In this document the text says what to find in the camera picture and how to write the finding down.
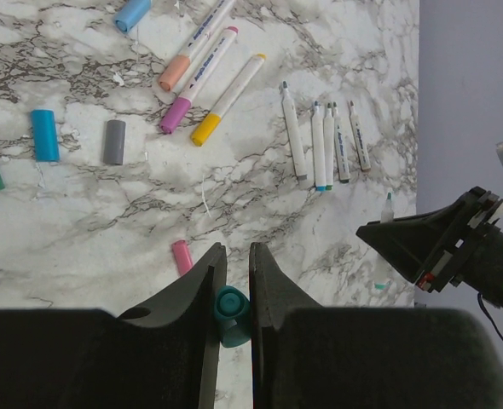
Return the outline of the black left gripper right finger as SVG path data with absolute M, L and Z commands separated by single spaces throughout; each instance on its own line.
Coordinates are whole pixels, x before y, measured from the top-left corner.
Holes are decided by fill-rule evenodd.
M 261 243 L 249 288 L 256 408 L 503 408 L 503 367 L 468 313 L 321 306 Z

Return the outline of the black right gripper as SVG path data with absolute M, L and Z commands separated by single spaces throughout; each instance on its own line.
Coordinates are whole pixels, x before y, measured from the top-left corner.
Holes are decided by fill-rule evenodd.
M 503 233 L 490 220 L 501 205 L 499 196 L 474 187 L 440 210 L 369 222 L 356 235 L 422 291 L 464 283 L 503 308 Z

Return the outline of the teal pen cap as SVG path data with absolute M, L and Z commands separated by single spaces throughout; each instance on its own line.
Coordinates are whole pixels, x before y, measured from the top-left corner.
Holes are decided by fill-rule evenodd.
M 251 305 L 248 298 L 233 286 L 225 285 L 217 293 L 214 319 L 224 348 L 236 348 L 250 340 Z

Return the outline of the grey cap marker pen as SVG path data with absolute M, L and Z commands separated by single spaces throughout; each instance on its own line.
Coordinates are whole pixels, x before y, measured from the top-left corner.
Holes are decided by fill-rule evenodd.
M 308 170 L 304 156 L 304 148 L 302 138 L 299 133 L 298 115 L 295 107 L 294 100 L 290 94 L 287 81 L 282 82 L 282 108 L 285 115 L 286 129 L 290 148 L 292 152 L 292 159 L 294 169 L 300 187 L 306 187 L 308 183 Z

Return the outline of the green cap marker pen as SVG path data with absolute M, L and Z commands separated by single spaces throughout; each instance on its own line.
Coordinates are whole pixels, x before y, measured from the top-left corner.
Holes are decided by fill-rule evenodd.
M 333 187 L 334 117 L 332 103 L 328 102 L 323 121 L 327 191 Z

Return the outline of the pink pen cap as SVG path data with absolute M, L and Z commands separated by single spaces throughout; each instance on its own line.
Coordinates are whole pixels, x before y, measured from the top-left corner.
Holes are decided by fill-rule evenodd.
M 179 276 L 188 273 L 194 263 L 186 240 L 178 240 L 171 246 Z

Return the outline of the blue cap marker pen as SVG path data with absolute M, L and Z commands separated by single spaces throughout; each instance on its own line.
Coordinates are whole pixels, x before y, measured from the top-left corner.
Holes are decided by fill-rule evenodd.
M 128 34 L 151 7 L 151 0 L 129 0 L 125 3 L 124 7 L 114 15 L 113 23 L 120 32 Z

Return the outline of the orange cap marker pen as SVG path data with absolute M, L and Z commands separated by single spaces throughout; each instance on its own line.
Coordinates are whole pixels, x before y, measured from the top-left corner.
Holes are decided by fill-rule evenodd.
M 158 84 L 162 90 L 173 90 L 198 53 L 208 43 L 212 34 L 234 7 L 234 3 L 235 0 L 219 0 L 212 7 L 210 13 L 203 19 L 198 28 L 160 75 Z

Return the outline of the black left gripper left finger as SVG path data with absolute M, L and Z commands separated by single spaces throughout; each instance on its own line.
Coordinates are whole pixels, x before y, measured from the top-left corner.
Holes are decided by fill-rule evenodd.
M 181 278 L 113 316 L 0 309 L 0 408 L 211 408 L 214 298 L 227 253 L 214 244 Z

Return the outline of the yellow cap marker pen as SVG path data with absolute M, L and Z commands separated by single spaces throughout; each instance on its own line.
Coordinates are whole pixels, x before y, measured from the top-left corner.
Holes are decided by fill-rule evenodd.
M 238 75 L 223 92 L 214 107 L 208 112 L 190 136 L 191 142 L 195 146 L 202 147 L 205 144 L 212 132 L 222 122 L 225 114 L 234 105 L 246 89 L 247 85 L 259 72 L 265 61 L 265 54 L 255 54 L 240 70 Z

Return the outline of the purple cap marker pen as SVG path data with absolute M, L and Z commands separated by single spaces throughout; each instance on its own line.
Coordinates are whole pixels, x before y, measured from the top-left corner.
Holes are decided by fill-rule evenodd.
M 236 26 L 226 27 L 220 34 L 215 44 L 210 48 L 198 68 L 182 88 L 182 92 L 174 100 L 170 109 L 159 123 L 159 128 L 164 134 L 171 134 L 181 123 L 182 119 L 192 106 L 194 99 L 204 88 L 206 81 L 215 71 L 238 35 Z

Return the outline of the light blue pen cap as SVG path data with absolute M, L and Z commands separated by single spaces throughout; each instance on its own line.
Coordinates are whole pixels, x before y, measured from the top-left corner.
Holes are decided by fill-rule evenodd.
M 35 158 L 38 162 L 59 162 L 55 115 L 53 111 L 36 109 L 31 111 Z

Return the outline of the dark green cap marker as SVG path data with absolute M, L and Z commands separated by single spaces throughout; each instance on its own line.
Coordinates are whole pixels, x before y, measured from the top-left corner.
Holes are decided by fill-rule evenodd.
M 347 157 L 347 148 L 345 146 L 345 129 L 343 119 L 336 102 L 332 103 L 332 115 L 334 118 L 335 148 L 338 161 L 339 180 L 342 183 L 349 183 L 350 166 Z

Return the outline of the teal cap marker pen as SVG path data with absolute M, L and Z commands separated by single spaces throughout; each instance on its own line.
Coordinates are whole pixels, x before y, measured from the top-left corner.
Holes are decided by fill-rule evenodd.
M 384 202 L 384 207 L 381 211 L 380 221 L 381 222 L 391 222 L 394 220 L 394 208 L 392 201 L 392 193 L 387 193 L 386 201 Z

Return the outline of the grey pen cap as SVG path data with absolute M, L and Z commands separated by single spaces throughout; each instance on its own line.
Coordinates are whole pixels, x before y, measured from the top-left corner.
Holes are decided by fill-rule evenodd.
M 102 161 L 104 164 L 123 164 L 125 135 L 126 123 L 124 121 L 117 119 L 107 121 L 102 156 Z

